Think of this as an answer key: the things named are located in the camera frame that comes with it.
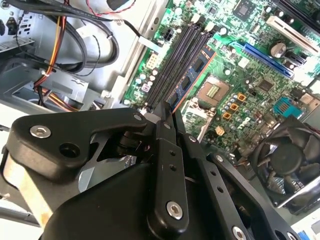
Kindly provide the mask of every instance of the pcie slot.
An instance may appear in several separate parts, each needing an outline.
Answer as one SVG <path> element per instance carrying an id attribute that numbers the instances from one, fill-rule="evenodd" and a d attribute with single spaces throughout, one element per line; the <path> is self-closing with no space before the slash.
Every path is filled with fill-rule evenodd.
<path id="1" fill-rule="evenodd" d="M 183 58 L 182 63 L 178 68 L 178 70 L 172 76 L 170 76 L 172 81 L 169 83 L 168 86 L 166 86 L 165 89 L 162 90 L 162 93 L 159 94 L 159 96 L 152 103 L 153 107 L 155 107 L 159 101 L 168 99 L 169 95 L 174 90 L 179 80 L 188 71 L 188 69 L 190 68 L 190 64 L 193 62 L 195 57 L 199 54 L 199 51 L 201 50 L 203 45 L 209 40 L 210 36 L 212 36 L 211 33 L 206 33 L 196 39 L 196 42 L 194 42 L 191 48 L 188 49 L 187 55 Z"/>
<path id="2" fill-rule="evenodd" d="M 246 43 L 244 46 L 242 45 L 243 50 L 254 56 L 255 58 L 259 59 L 260 61 L 262 61 L 263 63 L 265 63 L 266 65 L 268 65 L 270 68 L 278 71 L 279 73 L 281 73 L 282 75 L 288 77 L 288 78 L 292 78 L 295 74 L 294 72 L 283 66 L 282 64 L 278 63 L 277 61 L 273 60 L 271 57 L 265 55 L 264 53 L 260 52 L 258 49 L 256 49 L 254 46 L 250 45 L 249 43 Z"/>
<path id="3" fill-rule="evenodd" d="M 320 25 L 315 20 L 310 18 L 306 13 L 300 11 L 292 2 L 289 0 L 273 0 L 273 2 L 279 8 L 284 10 L 286 14 L 298 19 L 301 24 L 320 37 Z"/>
<path id="4" fill-rule="evenodd" d="M 308 40 L 306 37 L 302 36 L 299 32 L 294 30 L 291 26 L 286 24 L 277 16 L 271 16 L 266 21 L 266 24 L 273 27 L 279 33 L 283 34 L 285 37 L 290 39 L 292 42 L 303 48 L 304 50 L 308 51 L 313 55 L 319 55 L 320 48 Z"/>
<path id="5" fill-rule="evenodd" d="M 158 77 L 155 80 L 155 85 L 151 87 L 151 90 L 148 93 L 148 97 L 146 99 L 148 105 L 155 101 L 155 98 L 162 91 L 166 81 L 171 78 L 170 76 L 173 74 L 173 72 L 177 71 L 178 67 L 180 66 L 179 63 L 181 62 L 181 59 L 186 54 L 186 51 L 189 49 L 194 40 L 200 35 L 200 32 L 201 27 L 193 23 L 188 26 L 186 33 L 179 38 L 172 54 L 170 55 L 169 59 L 166 60 L 165 66 L 159 72 Z"/>

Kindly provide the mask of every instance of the blue pcie slot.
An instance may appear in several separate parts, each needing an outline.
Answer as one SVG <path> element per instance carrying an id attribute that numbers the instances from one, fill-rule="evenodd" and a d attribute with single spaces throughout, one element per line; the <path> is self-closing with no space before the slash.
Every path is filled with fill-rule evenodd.
<path id="1" fill-rule="evenodd" d="M 246 53 L 259 59 L 260 61 L 268 65 L 270 68 L 278 71 L 279 73 L 286 76 L 287 78 L 292 78 L 295 75 L 295 73 L 291 69 L 273 60 L 270 56 L 265 55 L 264 53 L 262 53 L 261 51 L 256 49 L 254 46 L 250 45 L 249 43 L 246 43 L 244 46 L 241 44 L 239 45 L 237 44 L 237 46 L 241 46 Z"/>
<path id="2" fill-rule="evenodd" d="M 186 74 L 184 74 L 167 99 L 167 102 L 171 105 L 171 110 L 173 113 L 183 102 L 185 97 L 188 95 L 188 92 L 196 84 L 197 80 L 206 70 L 207 66 L 215 55 L 216 52 L 207 45 L 201 49 L 200 53 L 189 66 Z"/>

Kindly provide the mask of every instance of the motherboard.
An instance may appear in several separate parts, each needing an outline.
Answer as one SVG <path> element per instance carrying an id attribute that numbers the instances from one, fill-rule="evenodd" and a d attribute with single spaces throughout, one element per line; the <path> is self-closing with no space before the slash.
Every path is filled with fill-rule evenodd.
<path id="1" fill-rule="evenodd" d="M 320 1 L 173 0 L 122 103 L 180 109 L 186 131 L 207 145 L 248 156 L 290 115 L 315 106 Z"/>

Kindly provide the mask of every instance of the green circuit board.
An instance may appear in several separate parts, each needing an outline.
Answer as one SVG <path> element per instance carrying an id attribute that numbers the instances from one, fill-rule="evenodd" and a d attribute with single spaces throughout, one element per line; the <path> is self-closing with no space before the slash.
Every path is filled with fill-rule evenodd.
<path id="1" fill-rule="evenodd" d="M 308 0 L 291 2 L 306 13 L 314 13 L 320 8 Z M 249 4 L 254 6 L 251 12 L 248 12 Z M 237 13 L 236 9 L 241 5 L 247 6 L 246 12 L 241 12 L 240 9 Z M 208 41 L 207 45 L 216 52 L 216 56 L 180 106 L 187 132 L 195 137 L 202 134 L 200 140 L 226 151 L 242 149 L 241 153 L 246 155 L 245 152 L 254 148 L 255 143 L 284 117 L 275 112 L 275 104 L 283 97 L 292 99 L 290 94 L 293 89 L 302 88 L 320 73 L 318 56 L 308 53 L 307 64 L 295 71 L 295 76 L 290 79 L 234 44 L 249 43 L 267 56 L 270 55 L 272 45 L 278 42 L 284 43 L 287 49 L 297 55 L 306 53 L 266 24 L 268 18 L 276 14 L 277 9 L 269 0 L 174 0 L 168 4 L 153 39 L 154 43 L 167 50 L 163 55 L 158 54 L 156 63 L 152 65 L 159 71 L 172 52 L 181 29 L 188 25 L 195 14 L 205 17 L 206 23 L 214 23 L 228 30 L 227 34 L 215 34 Z M 295 21 L 291 27 L 319 45 L 320 38 L 304 28 L 300 22 Z M 164 40 L 167 29 L 174 32 L 170 41 Z M 122 102 L 125 105 L 145 111 L 148 94 L 143 87 L 152 84 L 149 76 L 153 74 L 153 69 L 148 66 L 152 56 L 155 56 L 154 52 L 147 50 L 123 97 Z M 276 61 L 285 63 L 283 58 Z M 201 89 L 205 88 L 208 78 L 212 77 L 228 86 L 227 93 L 214 106 L 201 99 Z M 236 105 L 235 110 L 226 111 L 225 107 L 230 107 L 231 104 Z M 224 133 L 217 135 L 217 127 L 222 128 Z"/>

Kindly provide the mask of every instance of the screw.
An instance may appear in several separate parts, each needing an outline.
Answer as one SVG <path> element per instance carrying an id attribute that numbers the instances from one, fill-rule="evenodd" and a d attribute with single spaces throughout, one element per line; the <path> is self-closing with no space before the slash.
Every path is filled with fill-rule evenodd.
<path id="1" fill-rule="evenodd" d="M 180 205 L 174 201 L 170 201 L 166 204 L 166 210 L 168 214 L 176 220 L 182 219 L 183 211 Z"/>
<path id="2" fill-rule="evenodd" d="M 170 125 L 168 123 L 163 124 L 167 129 L 171 129 Z"/>
<path id="3" fill-rule="evenodd" d="M 142 118 L 141 118 L 139 115 L 137 115 L 137 114 L 134 115 L 134 118 L 137 119 L 138 121 L 141 121 L 141 120 L 142 120 Z"/>
<path id="4" fill-rule="evenodd" d="M 38 139 L 46 139 L 51 136 L 51 131 L 46 126 L 33 126 L 30 129 L 30 133 L 32 136 L 38 138 Z"/>
<path id="5" fill-rule="evenodd" d="M 219 155 L 216 155 L 215 158 L 216 158 L 219 162 L 223 162 L 223 161 L 224 161 L 224 159 L 223 159 L 221 156 L 219 156 Z"/>
<path id="6" fill-rule="evenodd" d="M 237 226 L 232 228 L 232 233 L 235 236 L 236 240 L 247 240 L 245 233 Z"/>
<path id="7" fill-rule="evenodd" d="M 189 136 L 189 139 L 194 143 L 197 141 L 197 139 L 195 139 L 193 136 Z"/>
<path id="8" fill-rule="evenodd" d="M 287 232 L 287 234 L 290 240 L 297 240 L 297 238 L 291 232 Z"/>
<path id="9" fill-rule="evenodd" d="M 150 149 L 150 145 L 147 145 L 147 146 L 144 147 L 144 151 L 145 151 L 145 152 L 146 152 L 146 151 L 149 151 L 149 149 Z"/>

